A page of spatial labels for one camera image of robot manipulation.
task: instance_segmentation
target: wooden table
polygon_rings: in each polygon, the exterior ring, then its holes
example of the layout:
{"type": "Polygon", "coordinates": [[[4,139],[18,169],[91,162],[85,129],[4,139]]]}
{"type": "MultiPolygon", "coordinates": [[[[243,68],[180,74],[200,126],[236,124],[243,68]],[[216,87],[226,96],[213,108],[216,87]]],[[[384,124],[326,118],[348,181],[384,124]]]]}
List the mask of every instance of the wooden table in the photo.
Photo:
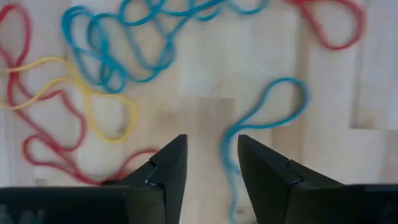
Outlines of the wooden table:
{"type": "MultiPolygon", "coordinates": [[[[32,48],[27,61],[39,57],[70,55],[59,28],[68,7],[85,4],[95,11],[113,11],[119,1],[19,0],[33,20],[32,48]]],[[[354,47],[331,52],[324,49],[297,10],[283,0],[254,16],[239,16],[225,8],[210,22],[191,20],[175,39],[175,63],[152,83],[130,83],[125,94],[137,101],[139,124],[123,144],[108,144],[89,132],[76,152],[79,166],[93,177],[112,174],[131,152],[162,147],[180,133],[188,134],[188,177],[182,223],[228,223],[229,191],[218,158],[223,130],[244,114],[271,80],[295,76],[304,80],[312,98],[300,119],[279,128],[245,131],[269,147],[343,183],[395,182],[398,180],[398,2],[362,2],[368,12],[365,38],[354,47]]],[[[243,5],[253,5],[249,0],[243,5]]],[[[182,9],[184,0],[169,0],[168,8],[182,9]]],[[[143,15],[136,1],[129,15],[143,15]]],[[[343,7],[324,2],[315,7],[331,41],[342,42],[353,29],[343,7]]],[[[167,25],[175,19],[163,18],[167,25]]],[[[84,45],[87,20],[80,19],[73,33],[84,45]]],[[[107,21],[113,50],[138,75],[137,65],[121,28],[107,21]]],[[[0,43],[14,57],[21,50],[22,28],[18,15],[0,26],[0,43]]],[[[134,28],[145,56],[154,60],[162,39],[150,25],[134,28]]],[[[96,62],[90,62],[93,70],[96,62]]],[[[56,63],[23,75],[32,92],[55,77],[67,75],[56,63]]],[[[6,76],[2,78],[5,86],[6,76]]],[[[78,108],[81,94],[66,89],[78,108]]],[[[267,106],[253,119],[266,122],[289,114],[297,92],[289,85],[273,92],[267,106]]],[[[94,98],[96,118],[104,132],[123,130],[126,110],[120,102],[94,98]]],[[[34,104],[26,111],[64,145],[76,141],[78,124],[62,108],[60,99],[34,104]]],[[[33,130],[12,111],[0,111],[0,185],[81,185],[69,176],[48,168],[32,168],[21,157],[21,142],[33,130]]],[[[53,155],[37,143],[35,155],[53,155]]],[[[142,164],[147,157],[134,162],[142,164]]],[[[246,194],[241,194],[238,219],[252,223],[254,216],[246,194]]]]}

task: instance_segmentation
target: rubber band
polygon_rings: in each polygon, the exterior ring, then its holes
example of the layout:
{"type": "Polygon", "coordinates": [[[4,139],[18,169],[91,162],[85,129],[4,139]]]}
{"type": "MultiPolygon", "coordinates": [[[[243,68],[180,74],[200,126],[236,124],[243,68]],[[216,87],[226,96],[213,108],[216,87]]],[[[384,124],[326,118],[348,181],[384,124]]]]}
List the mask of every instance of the rubber band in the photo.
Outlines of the rubber band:
{"type": "Polygon", "coordinates": [[[255,9],[247,10],[241,8],[232,0],[211,0],[199,5],[196,4],[195,0],[187,0],[188,9],[186,11],[168,11],[164,9],[166,1],[167,0],[160,0],[157,3],[153,3],[152,0],[144,0],[144,4],[147,6],[149,11],[148,14],[142,19],[132,22],[127,21],[125,16],[126,8],[130,3],[132,3],[132,0],[123,0],[119,6],[119,11],[117,14],[95,14],[85,6],[73,6],[67,9],[62,16],[62,32],[66,43],[72,50],[75,62],[83,78],[91,85],[101,86],[103,90],[108,93],[122,92],[126,87],[127,80],[137,83],[150,82],[155,79],[163,70],[169,68],[171,64],[173,64],[176,55],[174,38],[189,19],[195,18],[198,21],[209,21],[214,19],[221,12],[220,3],[222,2],[226,2],[230,9],[241,15],[255,14],[264,9],[269,2],[269,0],[260,0],[255,9]],[[207,16],[198,15],[200,12],[211,7],[215,7],[215,11],[211,14],[207,16]],[[170,32],[167,32],[165,27],[157,18],[159,14],[181,17],[181,21],[179,21],[170,32]],[[78,16],[85,16],[90,19],[86,32],[86,40],[90,46],[90,49],[79,47],[72,36],[73,21],[78,16]],[[114,19],[122,26],[124,34],[129,42],[129,46],[134,53],[134,57],[137,59],[142,68],[150,72],[148,77],[137,77],[112,55],[109,32],[107,32],[101,21],[105,18],[114,19]],[[155,64],[149,63],[148,60],[143,56],[142,50],[136,42],[134,33],[131,30],[132,27],[141,26],[148,22],[153,23],[155,30],[159,33],[161,38],[165,40],[165,44],[160,51],[155,64]],[[82,56],[84,55],[101,62],[98,79],[93,78],[93,75],[89,73],[86,64],[82,60],[82,56]],[[120,81],[120,85],[117,88],[110,86],[110,81],[115,75],[118,76],[120,81]]]}
{"type": "Polygon", "coordinates": [[[231,153],[231,145],[234,139],[234,136],[242,130],[245,129],[270,129],[275,128],[284,124],[287,124],[296,118],[298,118],[307,108],[309,102],[309,90],[305,86],[305,84],[293,77],[288,78],[279,78],[268,84],[263,93],[261,94],[261,98],[256,105],[239,121],[230,126],[226,131],[220,143],[220,160],[227,176],[229,189],[232,195],[231,208],[229,210],[229,219],[232,224],[237,224],[235,219],[236,209],[238,206],[238,177],[241,176],[241,171],[239,170],[239,166],[235,163],[232,158],[231,153]],[[271,90],[280,83],[291,83],[299,88],[302,94],[302,104],[299,108],[290,116],[275,121],[269,124],[246,124],[246,121],[252,118],[266,103],[271,90]]]}
{"type": "MultiPolygon", "coordinates": [[[[30,38],[31,38],[31,28],[30,28],[30,18],[26,10],[17,4],[14,5],[6,5],[4,6],[1,11],[0,11],[0,23],[3,21],[5,16],[7,15],[8,12],[11,12],[12,10],[17,10],[19,13],[21,13],[23,19],[24,19],[24,25],[25,25],[25,43],[22,49],[22,52],[20,56],[18,56],[16,64],[13,65],[11,57],[9,54],[0,46],[0,54],[3,56],[5,59],[7,66],[8,67],[18,67],[22,64],[24,61],[26,55],[29,52],[30,49],[30,38]]],[[[22,92],[23,95],[26,97],[30,98],[31,94],[27,92],[26,87],[21,83],[19,79],[19,71],[30,69],[31,67],[37,66],[41,63],[50,61],[50,60],[60,60],[63,63],[66,63],[63,59],[59,58],[44,58],[42,60],[38,60],[36,63],[23,66],[20,68],[12,68],[9,69],[10,72],[10,77],[9,81],[7,83],[7,102],[9,103],[10,106],[9,108],[16,107],[16,102],[14,99],[13,95],[13,86],[15,85],[18,87],[18,89],[22,92]]],[[[133,160],[135,157],[141,155],[141,154],[147,154],[147,153],[156,153],[157,151],[155,149],[146,149],[143,151],[135,152],[134,154],[131,154],[120,166],[119,170],[112,175],[111,177],[108,177],[107,179],[104,180],[93,180],[89,177],[86,177],[83,175],[82,171],[78,168],[77,164],[74,162],[73,159],[70,158],[69,153],[75,151],[78,149],[78,147],[81,146],[82,142],[84,141],[85,135],[86,135],[86,120],[84,116],[79,113],[79,111],[73,106],[73,104],[70,102],[67,93],[63,90],[56,90],[51,93],[49,93],[46,96],[43,97],[35,97],[36,100],[47,100],[51,99],[57,95],[60,95],[63,104],[65,105],[66,109],[71,112],[76,118],[78,118],[79,123],[80,123],[80,134],[79,138],[74,146],[71,147],[64,147],[61,146],[54,138],[47,133],[44,128],[41,128],[39,125],[37,125],[35,122],[33,122],[22,110],[14,110],[14,112],[20,117],[22,120],[24,120],[25,123],[27,123],[32,129],[36,130],[37,134],[29,136],[28,138],[25,139],[25,141],[22,143],[22,155],[24,156],[25,160],[29,162],[30,164],[34,166],[46,166],[46,167],[52,167],[54,169],[58,169],[60,171],[66,172],[68,175],[71,177],[75,178],[79,182],[83,182],[86,184],[91,184],[91,185],[100,185],[102,182],[107,181],[107,180],[118,180],[121,178],[124,178],[126,175],[128,175],[128,171],[126,170],[126,166],[128,163],[133,160]],[[36,140],[40,141],[44,145],[47,146],[51,151],[53,151],[58,157],[61,158],[63,163],[58,164],[56,162],[50,162],[50,161],[38,161],[36,160],[30,153],[30,142],[36,140]]]]}
{"type": "Polygon", "coordinates": [[[303,17],[310,23],[311,28],[313,29],[315,35],[317,36],[319,42],[330,50],[344,50],[350,48],[352,45],[361,40],[364,35],[365,30],[365,11],[364,9],[355,1],[355,0],[286,0],[287,2],[293,4],[298,7],[303,17]],[[313,12],[309,9],[308,3],[312,2],[337,2],[345,7],[347,7],[352,14],[354,15],[354,19],[356,21],[356,30],[353,33],[353,36],[347,43],[343,45],[335,45],[331,44],[322,29],[322,25],[315,19],[313,12]]]}

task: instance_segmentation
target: blue rubber band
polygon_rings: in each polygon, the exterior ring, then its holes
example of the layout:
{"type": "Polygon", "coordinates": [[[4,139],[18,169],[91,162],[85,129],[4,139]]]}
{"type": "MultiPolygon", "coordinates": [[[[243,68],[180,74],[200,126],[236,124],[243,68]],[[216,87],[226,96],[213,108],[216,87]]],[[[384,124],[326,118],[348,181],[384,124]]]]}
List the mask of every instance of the blue rubber band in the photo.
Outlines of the blue rubber band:
{"type": "Polygon", "coordinates": [[[281,126],[283,124],[289,123],[296,118],[298,118],[307,108],[309,102],[309,90],[305,86],[305,84],[296,79],[296,78],[280,78],[276,79],[267,85],[262,92],[261,99],[258,103],[250,110],[246,115],[244,115],[239,121],[229,127],[221,140],[220,143],[220,160],[223,166],[223,169],[226,173],[229,189],[232,195],[232,202],[231,207],[229,210],[229,220],[231,224],[237,224],[235,219],[236,209],[238,206],[238,183],[241,179],[241,171],[239,170],[239,166],[235,163],[232,153],[231,153],[231,145],[234,139],[234,136],[244,130],[244,129],[269,129],[281,126]],[[253,117],[266,103],[269,93],[271,92],[272,88],[280,83],[291,83],[298,87],[302,94],[302,104],[300,105],[299,109],[297,109],[293,114],[290,116],[275,121],[273,123],[266,123],[266,124],[246,124],[246,121],[253,117]]]}
{"type": "Polygon", "coordinates": [[[128,5],[132,3],[132,0],[123,0],[116,14],[109,12],[95,14],[85,6],[73,6],[67,9],[62,16],[62,34],[66,43],[72,50],[72,54],[82,77],[91,85],[100,86],[108,93],[122,92],[128,80],[136,83],[150,82],[173,64],[176,58],[174,38],[189,19],[194,18],[202,22],[214,19],[221,12],[222,2],[225,2],[231,10],[241,15],[255,14],[264,9],[269,2],[269,0],[260,0],[259,5],[255,9],[243,9],[233,0],[211,0],[199,5],[196,4],[196,0],[187,0],[187,10],[169,11],[164,9],[166,1],[167,0],[160,0],[159,2],[153,3],[154,0],[144,0],[144,4],[148,8],[148,14],[137,21],[128,21],[126,19],[126,9],[128,5]],[[213,12],[204,16],[200,15],[200,12],[212,7],[214,8],[213,12]],[[159,14],[181,17],[182,20],[168,32],[157,18],[159,14]],[[86,40],[89,49],[79,47],[72,35],[73,21],[78,16],[84,16],[90,20],[86,30],[86,40]],[[109,32],[103,24],[103,19],[114,19],[122,26],[124,35],[134,53],[134,57],[142,68],[150,72],[148,77],[140,78],[130,72],[127,67],[119,62],[112,54],[109,32]],[[134,31],[131,29],[132,27],[141,26],[148,22],[153,24],[155,30],[160,34],[161,38],[164,39],[164,45],[155,63],[149,63],[144,57],[141,47],[134,38],[134,31]],[[97,76],[94,76],[88,71],[87,65],[83,61],[83,56],[85,55],[100,62],[99,74],[97,76]],[[111,86],[111,80],[114,77],[119,80],[119,85],[117,87],[111,86]]]}

